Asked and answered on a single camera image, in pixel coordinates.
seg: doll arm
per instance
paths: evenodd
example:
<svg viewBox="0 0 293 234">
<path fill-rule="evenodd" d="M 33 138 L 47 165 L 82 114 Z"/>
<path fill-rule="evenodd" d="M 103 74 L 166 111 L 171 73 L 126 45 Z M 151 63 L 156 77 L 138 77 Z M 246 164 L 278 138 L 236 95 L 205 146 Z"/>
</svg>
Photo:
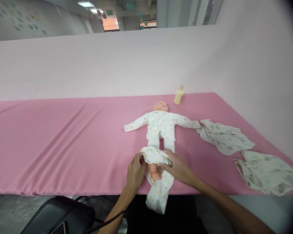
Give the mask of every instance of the doll arm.
<svg viewBox="0 0 293 234">
<path fill-rule="evenodd" d="M 180 125 L 185 128 L 195 128 L 195 129 L 202 128 L 198 121 L 192 121 L 189 118 L 182 115 L 178 115 L 178 114 L 177 114 L 177 117 L 179 119 L 179 121 L 176 122 L 177 125 Z"/>
<path fill-rule="evenodd" d="M 136 130 L 138 128 L 141 128 L 141 127 L 147 125 L 148 117 L 149 117 L 149 113 L 146 113 L 143 116 L 141 116 L 140 118 L 138 118 L 137 120 L 135 120 L 134 122 L 132 122 L 130 124 L 126 124 L 124 126 L 125 132 L 130 132 L 130 131 Z"/>
</svg>

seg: plastic bottle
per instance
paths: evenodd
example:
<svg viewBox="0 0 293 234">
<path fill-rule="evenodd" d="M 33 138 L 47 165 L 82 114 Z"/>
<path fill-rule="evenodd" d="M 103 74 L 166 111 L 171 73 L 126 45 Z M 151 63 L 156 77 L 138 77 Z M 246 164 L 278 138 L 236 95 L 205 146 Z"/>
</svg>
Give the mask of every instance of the plastic bottle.
<svg viewBox="0 0 293 234">
<path fill-rule="evenodd" d="M 183 102 L 184 95 L 185 95 L 185 92 L 183 91 L 183 85 L 182 85 L 175 95 L 174 103 L 176 105 L 181 105 Z"/>
</svg>

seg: doll head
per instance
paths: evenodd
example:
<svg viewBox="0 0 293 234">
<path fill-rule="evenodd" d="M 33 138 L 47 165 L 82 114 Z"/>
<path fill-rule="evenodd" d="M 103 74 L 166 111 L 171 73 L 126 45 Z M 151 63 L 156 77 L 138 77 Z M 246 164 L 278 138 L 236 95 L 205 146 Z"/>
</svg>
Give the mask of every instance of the doll head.
<svg viewBox="0 0 293 234">
<path fill-rule="evenodd" d="M 168 111 L 166 102 L 164 101 L 159 101 L 157 103 L 154 104 L 153 106 L 153 110 L 159 110 L 159 111 Z"/>
</svg>

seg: gray floor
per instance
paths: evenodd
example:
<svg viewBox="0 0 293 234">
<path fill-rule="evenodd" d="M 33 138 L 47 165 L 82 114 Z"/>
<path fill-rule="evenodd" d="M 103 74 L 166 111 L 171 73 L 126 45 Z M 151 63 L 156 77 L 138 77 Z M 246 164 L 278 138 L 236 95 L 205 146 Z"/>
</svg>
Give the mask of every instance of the gray floor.
<svg viewBox="0 0 293 234">
<path fill-rule="evenodd" d="M 0 195 L 0 234 L 20 233 L 39 207 L 51 196 L 25 197 L 16 195 Z M 108 196 L 117 201 L 118 196 Z M 94 207 L 96 217 L 104 220 L 113 208 L 113 203 L 97 197 L 85 202 Z M 196 196 L 197 213 L 202 218 L 209 234 L 233 234 L 230 223 L 207 199 Z M 119 233 L 127 232 L 126 220 L 119 229 Z"/>
</svg>

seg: human hand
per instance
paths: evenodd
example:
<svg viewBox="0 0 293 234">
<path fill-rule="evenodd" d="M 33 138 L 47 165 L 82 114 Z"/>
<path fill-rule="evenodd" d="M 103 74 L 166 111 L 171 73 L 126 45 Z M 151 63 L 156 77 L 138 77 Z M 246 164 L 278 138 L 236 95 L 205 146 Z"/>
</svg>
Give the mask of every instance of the human hand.
<svg viewBox="0 0 293 234">
<path fill-rule="evenodd" d="M 163 151 L 170 156 L 173 162 L 173 165 L 171 166 L 165 163 L 160 163 L 159 165 L 162 167 L 162 169 L 169 172 L 173 177 L 175 177 L 181 183 L 189 185 L 191 187 L 195 187 L 198 179 L 196 178 L 194 173 L 191 171 L 191 169 L 187 165 L 185 165 L 185 163 L 170 149 L 165 149 Z"/>
<path fill-rule="evenodd" d="M 128 165 L 127 183 L 125 186 L 125 189 L 128 190 L 133 196 L 136 195 L 142 185 L 145 169 L 146 162 L 143 159 L 143 154 L 136 154 L 131 163 Z"/>
</svg>

